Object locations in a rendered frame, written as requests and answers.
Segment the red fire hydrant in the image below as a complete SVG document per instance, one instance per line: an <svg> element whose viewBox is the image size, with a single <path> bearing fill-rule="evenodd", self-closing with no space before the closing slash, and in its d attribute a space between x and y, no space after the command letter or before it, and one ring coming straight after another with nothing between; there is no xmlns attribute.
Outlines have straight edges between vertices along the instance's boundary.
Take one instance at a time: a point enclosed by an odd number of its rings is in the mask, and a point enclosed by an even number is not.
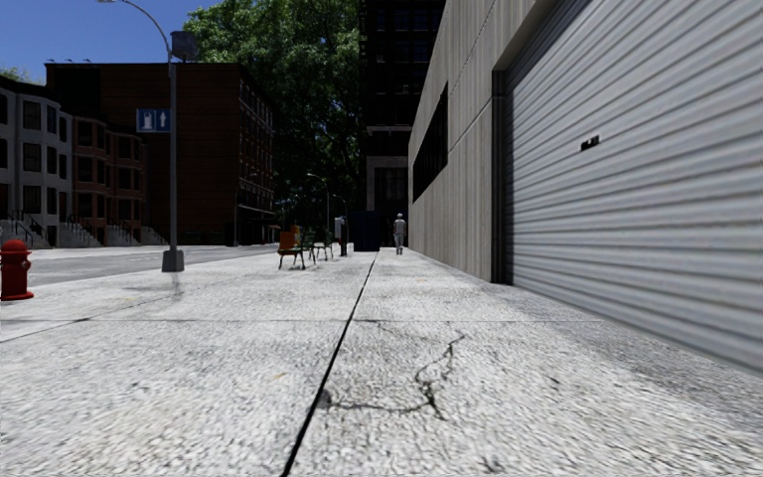
<svg viewBox="0 0 763 477"><path fill-rule="evenodd" d="M28 272L31 252L20 239L9 239L0 247L0 300L13 301L34 297L28 290Z"/></svg>

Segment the pale concrete building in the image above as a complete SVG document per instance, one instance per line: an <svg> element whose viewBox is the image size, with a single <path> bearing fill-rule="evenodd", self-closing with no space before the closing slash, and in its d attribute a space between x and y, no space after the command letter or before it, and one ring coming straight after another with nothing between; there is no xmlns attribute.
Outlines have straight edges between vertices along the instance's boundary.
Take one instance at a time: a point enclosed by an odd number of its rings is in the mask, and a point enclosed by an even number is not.
<svg viewBox="0 0 763 477"><path fill-rule="evenodd" d="M763 377L763 0L447 0L409 244Z"/></svg>

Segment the pale stone row house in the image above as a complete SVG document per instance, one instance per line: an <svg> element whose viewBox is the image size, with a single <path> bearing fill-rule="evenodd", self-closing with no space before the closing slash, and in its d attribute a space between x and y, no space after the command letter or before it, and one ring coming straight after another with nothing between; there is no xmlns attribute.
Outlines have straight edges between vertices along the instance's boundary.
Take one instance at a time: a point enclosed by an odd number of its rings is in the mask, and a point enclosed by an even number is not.
<svg viewBox="0 0 763 477"><path fill-rule="evenodd" d="M73 117L43 86L0 77L3 238L55 247L71 209Z"/></svg>

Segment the dark glass tower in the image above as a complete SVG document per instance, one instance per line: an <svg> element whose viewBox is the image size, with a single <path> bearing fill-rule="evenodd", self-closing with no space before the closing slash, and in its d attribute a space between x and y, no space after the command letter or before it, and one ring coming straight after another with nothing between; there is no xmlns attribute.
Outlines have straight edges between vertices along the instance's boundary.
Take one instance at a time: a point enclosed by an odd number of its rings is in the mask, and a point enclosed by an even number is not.
<svg viewBox="0 0 763 477"><path fill-rule="evenodd" d="M366 209L379 242L408 210L408 141L446 0L360 0L361 120Z"/></svg>

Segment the trees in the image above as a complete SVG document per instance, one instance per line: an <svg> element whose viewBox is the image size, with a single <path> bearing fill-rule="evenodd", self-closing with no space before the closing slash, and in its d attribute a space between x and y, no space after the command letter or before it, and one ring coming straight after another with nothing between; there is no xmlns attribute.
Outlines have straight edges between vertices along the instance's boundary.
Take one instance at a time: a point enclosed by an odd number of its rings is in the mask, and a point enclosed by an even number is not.
<svg viewBox="0 0 763 477"><path fill-rule="evenodd" d="M322 229L357 205L359 0L222 0L183 28L203 63L238 63L272 101L275 214Z"/></svg>

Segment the dark red brick building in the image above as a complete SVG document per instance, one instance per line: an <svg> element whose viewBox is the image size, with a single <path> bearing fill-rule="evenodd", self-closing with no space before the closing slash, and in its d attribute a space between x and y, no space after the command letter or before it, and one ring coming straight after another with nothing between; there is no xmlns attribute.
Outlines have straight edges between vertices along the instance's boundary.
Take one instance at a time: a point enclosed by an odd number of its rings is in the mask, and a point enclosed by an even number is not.
<svg viewBox="0 0 763 477"><path fill-rule="evenodd" d="M178 64L177 202L182 244L265 244L274 218L274 113L244 67ZM166 108L164 64L48 64L47 85L76 106L136 128L141 109Z"/></svg>

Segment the red brick row house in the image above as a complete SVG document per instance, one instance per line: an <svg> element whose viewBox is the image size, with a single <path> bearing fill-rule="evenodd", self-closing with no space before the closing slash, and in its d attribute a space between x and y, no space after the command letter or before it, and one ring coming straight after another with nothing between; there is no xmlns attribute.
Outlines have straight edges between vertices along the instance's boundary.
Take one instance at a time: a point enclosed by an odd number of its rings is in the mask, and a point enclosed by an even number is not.
<svg viewBox="0 0 763 477"><path fill-rule="evenodd" d="M104 246L163 245L151 226L149 150L137 133L97 117L73 118L71 222Z"/></svg>

